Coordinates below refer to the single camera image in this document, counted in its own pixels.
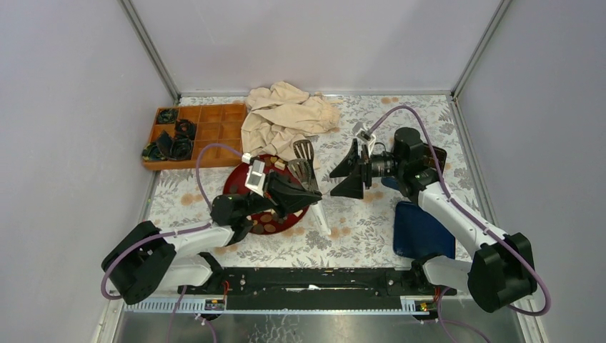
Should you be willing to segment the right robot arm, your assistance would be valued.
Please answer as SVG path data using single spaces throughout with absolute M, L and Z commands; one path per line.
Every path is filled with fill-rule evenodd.
M 391 151 L 371 154 L 367 144 L 353 140 L 343 160 L 329 173 L 340 178 L 333 197 L 363 199 L 375 178 L 396 181 L 400 192 L 436 219 L 472 255 L 471 262 L 431 253 L 412 263 L 411 288 L 428 294 L 436 286 L 469 293 L 492 313 L 537 291 L 532 245 L 521 233 L 507 234 L 476 217 L 444 183 L 440 171 L 426 165 L 433 147 L 413 128 L 394 133 Z

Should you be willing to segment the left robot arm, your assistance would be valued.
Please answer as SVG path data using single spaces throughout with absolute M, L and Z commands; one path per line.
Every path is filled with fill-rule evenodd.
M 274 212 L 286 217 L 322 199 L 314 187 L 275 171 L 252 172 L 245 186 L 243 194 L 215 197 L 206 224 L 168 231 L 151 221 L 136 225 L 101 263 L 102 295 L 137 304 L 157 290 L 178 286 L 197 286 L 203 293 L 214 293 L 222 276 L 201 257 L 202 252 L 243 240 L 254 226 L 255 214 Z

